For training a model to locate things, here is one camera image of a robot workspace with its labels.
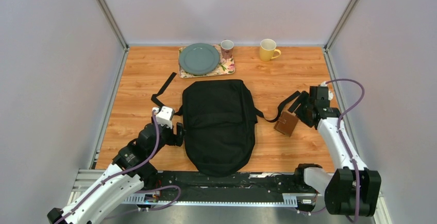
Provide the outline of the brown leather wallet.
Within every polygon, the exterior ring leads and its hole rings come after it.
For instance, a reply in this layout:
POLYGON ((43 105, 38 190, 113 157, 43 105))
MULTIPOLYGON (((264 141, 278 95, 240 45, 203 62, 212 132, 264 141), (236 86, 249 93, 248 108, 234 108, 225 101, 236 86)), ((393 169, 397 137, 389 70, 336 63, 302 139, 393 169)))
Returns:
POLYGON ((299 122, 299 119, 288 111, 283 111, 274 125, 274 129, 290 137, 299 122))

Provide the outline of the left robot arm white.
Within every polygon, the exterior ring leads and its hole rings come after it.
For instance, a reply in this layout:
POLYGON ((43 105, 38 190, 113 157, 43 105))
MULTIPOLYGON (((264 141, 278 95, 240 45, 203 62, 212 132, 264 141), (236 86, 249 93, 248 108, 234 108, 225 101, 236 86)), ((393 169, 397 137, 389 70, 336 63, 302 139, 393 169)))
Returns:
POLYGON ((158 171, 150 160, 165 145, 181 146, 184 133, 182 123, 175 129, 156 122, 147 124, 77 200, 49 211, 49 223, 100 223, 134 193, 151 195, 140 207, 158 202, 162 190, 168 187, 160 185, 158 171))

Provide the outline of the black student backpack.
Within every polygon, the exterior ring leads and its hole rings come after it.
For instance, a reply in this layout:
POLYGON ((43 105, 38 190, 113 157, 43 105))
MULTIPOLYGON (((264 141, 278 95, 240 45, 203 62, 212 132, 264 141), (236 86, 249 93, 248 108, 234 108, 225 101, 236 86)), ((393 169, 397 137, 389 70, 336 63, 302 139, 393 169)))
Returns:
POLYGON ((182 93, 186 154, 197 170, 226 177, 244 167, 255 143, 255 125, 264 117, 241 79, 196 81, 182 93))

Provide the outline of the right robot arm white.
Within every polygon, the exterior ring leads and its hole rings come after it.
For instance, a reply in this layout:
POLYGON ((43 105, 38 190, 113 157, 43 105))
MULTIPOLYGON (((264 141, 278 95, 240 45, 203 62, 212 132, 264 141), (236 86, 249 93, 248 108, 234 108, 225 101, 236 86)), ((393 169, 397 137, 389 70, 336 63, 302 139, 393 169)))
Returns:
POLYGON ((362 161, 345 129, 344 114, 330 106, 332 93, 325 83, 302 92, 289 108, 310 128, 315 128, 326 143, 335 172, 325 172, 320 165, 299 164, 294 186, 302 193, 311 188, 324 195, 329 214, 343 215, 351 221, 371 217, 376 211, 381 176, 362 161))

